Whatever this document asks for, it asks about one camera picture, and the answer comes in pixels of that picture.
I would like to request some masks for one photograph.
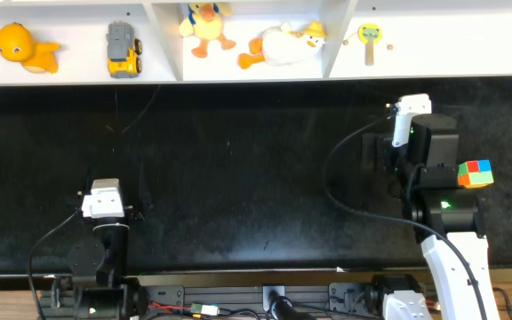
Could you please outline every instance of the blue cube face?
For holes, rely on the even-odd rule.
[[[489,163],[489,160],[479,160],[478,163],[480,172],[488,172],[491,170],[491,164]]]

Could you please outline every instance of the duck plush toy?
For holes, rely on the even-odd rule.
[[[273,66],[293,64],[315,56],[325,44],[327,35],[319,21],[311,21],[301,33],[293,32],[285,22],[280,28],[270,28],[262,37],[250,41],[250,53],[238,56],[242,69],[266,61]]]
[[[59,65],[54,59],[60,44],[38,43],[19,23],[9,24],[0,30],[0,54],[9,61],[20,62],[32,73],[56,73]]]
[[[182,36],[195,34],[201,39],[201,44],[192,50],[198,58],[206,58],[207,47],[212,40],[219,40],[222,50],[230,50],[236,42],[227,39],[223,34],[224,21],[221,14],[229,16],[232,13],[228,4],[223,3],[195,3],[188,5],[188,16],[181,22],[179,33]]]

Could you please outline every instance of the orange beak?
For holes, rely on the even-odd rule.
[[[212,21],[214,19],[214,9],[212,8],[212,4],[203,5],[199,10],[199,13],[206,21]]]

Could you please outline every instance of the colorful cube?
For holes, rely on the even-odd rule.
[[[458,184],[465,188],[480,188],[493,183],[489,160],[467,161],[460,164]]]

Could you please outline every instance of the black table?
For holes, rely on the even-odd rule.
[[[133,202],[144,173],[155,210],[132,226],[133,274],[424,266],[411,228],[340,212],[321,187],[335,143],[417,92],[458,120],[459,161],[491,160],[495,184],[477,191],[490,262],[512,267],[512,77],[165,85],[122,134],[155,89],[0,88],[0,275],[25,274],[29,247],[72,213],[88,170],[119,178]],[[385,182],[358,171],[360,150],[353,140],[334,157],[332,181],[349,204],[398,215]],[[91,230],[69,223],[41,245],[36,272],[67,271],[70,245]]]

